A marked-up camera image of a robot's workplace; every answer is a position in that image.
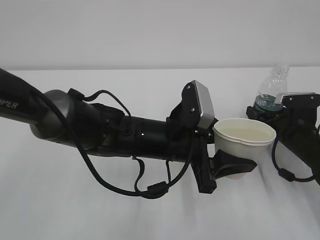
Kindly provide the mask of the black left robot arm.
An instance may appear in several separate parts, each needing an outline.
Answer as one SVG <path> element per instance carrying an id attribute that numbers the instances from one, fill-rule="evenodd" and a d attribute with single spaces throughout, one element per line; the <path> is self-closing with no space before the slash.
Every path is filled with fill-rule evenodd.
<path id="1" fill-rule="evenodd" d="M 213 126 L 217 123 L 208 89 L 197 81 L 185 85 L 180 103 L 165 121 L 134 117 L 121 109 L 96 102 L 104 90 L 90 96 L 70 89 L 42 93 L 20 77 L 1 70 L 0 115 L 26 123 L 39 139 L 75 147 L 99 184 L 115 193 L 158 199 L 164 196 L 191 167 L 198 191 L 211 194 L 219 178 L 249 173 L 257 166 L 248 157 L 219 150 L 209 157 Z M 143 158 L 182 162 L 176 177 L 169 177 L 146 190 L 124 190 L 106 182 L 90 156 L 133 158 L 139 176 L 145 171 Z"/>

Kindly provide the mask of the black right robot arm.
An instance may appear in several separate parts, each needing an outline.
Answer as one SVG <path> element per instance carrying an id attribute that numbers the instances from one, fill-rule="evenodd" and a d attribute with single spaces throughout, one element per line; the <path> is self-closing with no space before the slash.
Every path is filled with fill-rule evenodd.
<path id="1" fill-rule="evenodd" d="M 316 128 L 317 110 L 315 108 L 261 111 L 248 106 L 246 115 L 249 119 L 265 123 L 276 131 L 271 160 L 280 177 L 288 182 L 320 182 L 320 130 Z M 311 176 L 296 177 L 292 172 L 278 165 L 276 147 L 279 142 L 311 169 Z"/>

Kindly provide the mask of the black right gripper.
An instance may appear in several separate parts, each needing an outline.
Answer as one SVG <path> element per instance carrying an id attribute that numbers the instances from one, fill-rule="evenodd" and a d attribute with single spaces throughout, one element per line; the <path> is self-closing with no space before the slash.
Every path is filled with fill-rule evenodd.
<path id="1" fill-rule="evenodd" d="M 246 115 L 251 120 L 269 124 L 279 135 L 282 143 L 294 138 L 315 139 L 314 108 L 283 108 L 279 111 L 261 111 L 253 106 L 246 108 Z"/>

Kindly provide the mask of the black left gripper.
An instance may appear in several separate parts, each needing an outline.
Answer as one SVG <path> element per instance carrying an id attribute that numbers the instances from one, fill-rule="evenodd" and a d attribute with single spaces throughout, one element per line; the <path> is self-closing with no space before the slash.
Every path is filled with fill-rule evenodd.
<path id="1" fill-rule="evenodd" d="M 218 121 L 214 116 L 208 118 L 208 123 L 198 126 L 193 113 L 172 112 L 166 119 L 169 136 L 172 140 L 187 140 L 186 154 L 181 171 L 173 178 L 168 187 L 175 185 L 191 167 L 199 193 L 212 194 L 217 188 L 215 180 L 237 174 L 252 172 L 257 163 L 251 159 L 241 158 L 219 149 L 214 157 L 209 157 L 208 144 L 214 143 L 213 125 Z"/>

